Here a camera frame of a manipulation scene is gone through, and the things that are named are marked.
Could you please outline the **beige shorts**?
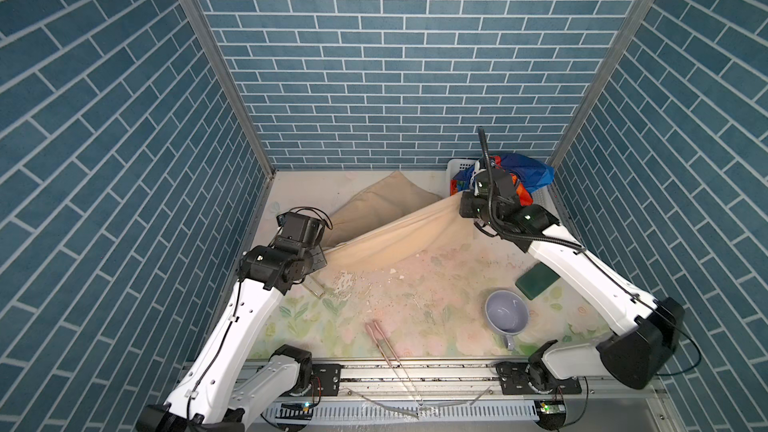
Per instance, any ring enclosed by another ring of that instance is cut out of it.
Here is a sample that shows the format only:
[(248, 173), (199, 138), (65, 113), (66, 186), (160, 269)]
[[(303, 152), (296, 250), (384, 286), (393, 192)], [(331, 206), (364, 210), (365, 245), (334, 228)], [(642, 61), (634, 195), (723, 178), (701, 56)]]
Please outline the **beige shorts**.
[(459, 205), (459, 196), (442, 198), (394, 172), (331, 215), (333, 230), (322, 240), (327, 267), (370, 271), (469, 243), (475, 229), (459, 215)]

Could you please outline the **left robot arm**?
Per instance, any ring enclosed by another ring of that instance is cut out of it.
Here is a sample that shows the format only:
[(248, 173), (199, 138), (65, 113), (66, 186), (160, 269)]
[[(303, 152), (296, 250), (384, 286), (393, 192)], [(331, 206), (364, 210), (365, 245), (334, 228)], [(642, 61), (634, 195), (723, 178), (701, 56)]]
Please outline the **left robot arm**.
[(225, 310), (197, 359), (161, 404), (147, 405), (138, 431), (244, 431), (279, 397), (309, 393), (311, 412), (323, 384), (310, 352), (282, 345), (243, 384), (237, 378), (270, 315), (290, 289), (327, 264), (321, 241), (333, 224), (324, 211), (294, 207), (276, 218), (267, 245), (243, 253)]

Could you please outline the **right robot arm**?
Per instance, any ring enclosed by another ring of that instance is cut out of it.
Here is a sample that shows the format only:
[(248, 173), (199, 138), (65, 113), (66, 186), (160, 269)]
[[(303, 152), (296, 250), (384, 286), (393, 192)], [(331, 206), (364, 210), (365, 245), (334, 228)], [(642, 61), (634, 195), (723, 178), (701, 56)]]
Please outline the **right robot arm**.
[(589, 341), (549, 341), (529, 358), (534, 388), (549, 392), (557, 382), (610, 376), (640, 390), (674, 355), (683, 334), (683, 307), (625, 280), (589, 252), (546, 208), (524, 205), (511, 175), (480, 170), (462, 192), (459, 213), (492, 238), (512, 242), (569, 284), (602, 317), (608, 333)]

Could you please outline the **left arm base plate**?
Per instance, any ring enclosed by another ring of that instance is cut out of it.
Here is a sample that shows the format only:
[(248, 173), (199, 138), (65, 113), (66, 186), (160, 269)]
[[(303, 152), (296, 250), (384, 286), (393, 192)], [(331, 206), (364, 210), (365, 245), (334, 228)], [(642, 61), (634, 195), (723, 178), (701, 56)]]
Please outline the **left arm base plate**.
[(335, 397), (339, 393), (342, 366), (338, 363), (299, 365), (296, 385), (281, 397)]

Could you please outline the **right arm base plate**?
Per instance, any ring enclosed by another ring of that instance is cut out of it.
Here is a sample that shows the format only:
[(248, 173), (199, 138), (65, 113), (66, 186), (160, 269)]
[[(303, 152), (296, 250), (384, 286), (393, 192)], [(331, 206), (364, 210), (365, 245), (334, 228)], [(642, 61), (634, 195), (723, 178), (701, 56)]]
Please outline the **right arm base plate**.
[(502, 394), (518, 395), (580, 395), (583, 391), (577, 378), (558, 380), (544, 377), (539, 372), (532, 373), (528, 362), (501, 361), (493, 365)]

